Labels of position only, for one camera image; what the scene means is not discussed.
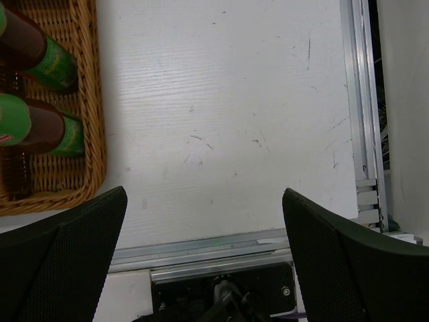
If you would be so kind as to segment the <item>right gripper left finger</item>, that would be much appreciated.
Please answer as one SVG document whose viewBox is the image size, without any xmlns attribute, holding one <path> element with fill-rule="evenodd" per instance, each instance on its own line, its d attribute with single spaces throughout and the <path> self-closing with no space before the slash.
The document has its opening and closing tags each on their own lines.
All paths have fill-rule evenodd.
<svg viewBox="0 0 429 322">
<path fill-rule="evenodd" d="M 2 321 L 92 321 L 127 208 L 122 186 L 1 234 Z"/>
</svg>

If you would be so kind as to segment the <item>yellow-cap sauce bottle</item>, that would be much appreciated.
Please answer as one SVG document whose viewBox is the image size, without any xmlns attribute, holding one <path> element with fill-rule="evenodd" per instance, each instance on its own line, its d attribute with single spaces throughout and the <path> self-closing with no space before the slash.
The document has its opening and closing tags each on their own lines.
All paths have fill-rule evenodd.
<svg viewBox="0 0 429 322">
<path fill-rule="evenodd" d="M 77 157 L 85 151 L 84 128 L 79 117 L 47 102 L 2 94 L 1 146 Z"/>
<path fill-rule="evenodd" d="M 78 87 L 76 58 L 20 11 L 1 4 L 1 60 L 53 91 L 71 93 Z"/>
</svg>

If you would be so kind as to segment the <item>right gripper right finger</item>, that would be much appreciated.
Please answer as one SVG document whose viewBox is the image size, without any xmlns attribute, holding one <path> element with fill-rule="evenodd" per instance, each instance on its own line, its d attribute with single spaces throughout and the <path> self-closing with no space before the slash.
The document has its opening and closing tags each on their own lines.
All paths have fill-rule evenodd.
<svg viewBox="0 0 429 322">
<path fill-rule="evenodd" d="M 427 321 L 428 248 L 374 232 L 292 189 L 284 222 L 309 321 Z"/>
</svg>

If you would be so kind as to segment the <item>brown wicker divided basket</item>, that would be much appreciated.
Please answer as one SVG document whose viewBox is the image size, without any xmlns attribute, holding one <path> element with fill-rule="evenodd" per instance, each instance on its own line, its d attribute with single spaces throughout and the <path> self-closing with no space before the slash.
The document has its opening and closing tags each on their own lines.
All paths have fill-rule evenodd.
<svg viewBox="0 0 429 322">
<path fill-rule="evenodd" d="M 94 1 L 2 1 L 44 37 L 40 63 L 1 65 L 1 215 L 71 208 L 107 170 Z"/>
</svg>

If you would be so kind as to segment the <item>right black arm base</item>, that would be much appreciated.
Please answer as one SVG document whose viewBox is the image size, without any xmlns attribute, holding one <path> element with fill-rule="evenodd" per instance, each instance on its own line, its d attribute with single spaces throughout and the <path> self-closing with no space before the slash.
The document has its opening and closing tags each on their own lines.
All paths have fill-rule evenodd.
<svg viewBox="0 0 429 322">
<path fill-rule="evenodd" d="M 296 310 L 287 263 L 153 282 L 151 295 L 147 321 L 274 321 Z"/>
</svg>

